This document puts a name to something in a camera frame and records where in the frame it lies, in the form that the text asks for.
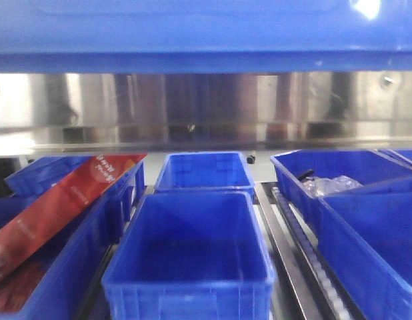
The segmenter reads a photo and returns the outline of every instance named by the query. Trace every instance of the stainless steel panel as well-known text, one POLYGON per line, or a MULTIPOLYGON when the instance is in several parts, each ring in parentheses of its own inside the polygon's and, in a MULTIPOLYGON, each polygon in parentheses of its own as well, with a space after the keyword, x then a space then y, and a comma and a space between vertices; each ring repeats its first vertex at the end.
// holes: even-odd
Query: stainless steel panel
POLYGON ((0 74, 0 155, 412 146, 412 71, 0 74))

